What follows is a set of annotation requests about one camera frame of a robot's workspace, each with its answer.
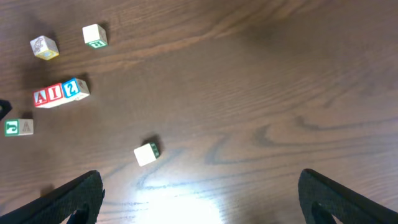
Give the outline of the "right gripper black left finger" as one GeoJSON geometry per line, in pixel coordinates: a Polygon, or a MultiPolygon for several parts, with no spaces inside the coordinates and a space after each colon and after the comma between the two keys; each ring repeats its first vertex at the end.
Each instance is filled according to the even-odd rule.
{"type": "Polygon", "coordinates": [[[97,222],[105,190],[101,175],[91,170],[12,212],[1,216],[1,223],[97,222]]]}

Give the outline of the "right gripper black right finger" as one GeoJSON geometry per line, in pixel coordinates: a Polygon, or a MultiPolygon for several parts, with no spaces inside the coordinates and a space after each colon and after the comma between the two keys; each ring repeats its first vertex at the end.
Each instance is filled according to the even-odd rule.
{"type": "Polygon", "coordinates": [[[298,197],[306,224],[397,223],[397,212],[312,169],[301,172],[298,197]]]}

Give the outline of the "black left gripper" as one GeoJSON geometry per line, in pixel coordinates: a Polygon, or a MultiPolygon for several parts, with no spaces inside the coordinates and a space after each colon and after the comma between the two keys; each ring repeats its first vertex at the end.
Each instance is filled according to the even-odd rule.
{"type": "Polygon", "coordinates": [[[2,120],[10,111],[12,106],[7,100],[0,100],[0,120],[2,120]]]}

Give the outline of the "red letter A block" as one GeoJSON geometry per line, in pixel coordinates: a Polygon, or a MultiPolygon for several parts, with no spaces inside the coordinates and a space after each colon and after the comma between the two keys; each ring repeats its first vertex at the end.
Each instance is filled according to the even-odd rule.
{"type": "Polygon", "coordinates": [[[50,108],[49,95],[47,88],[42,88],[33,92],[33,101],[36,108],[50,108]]]}

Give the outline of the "red letter I block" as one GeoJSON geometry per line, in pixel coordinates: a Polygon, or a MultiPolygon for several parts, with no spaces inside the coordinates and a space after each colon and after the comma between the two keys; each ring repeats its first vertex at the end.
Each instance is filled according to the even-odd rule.
{"type": "Polygon", "coordinates": [[[66,102],[65,95],[63,93],[62,83],[56,83],[47,87],[49,97],[49,108],[60,106],[66,102]]]}

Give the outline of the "blue number 2 block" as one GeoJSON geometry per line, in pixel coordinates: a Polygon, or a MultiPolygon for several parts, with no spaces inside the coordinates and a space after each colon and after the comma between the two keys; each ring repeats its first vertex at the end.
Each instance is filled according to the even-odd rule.
{"type": "Polygon", "coordinates": [[[72,78],[62,84],[65,98],[68,100],[79,101],[90,95],[88,85],[84,80],[72,78]]]}

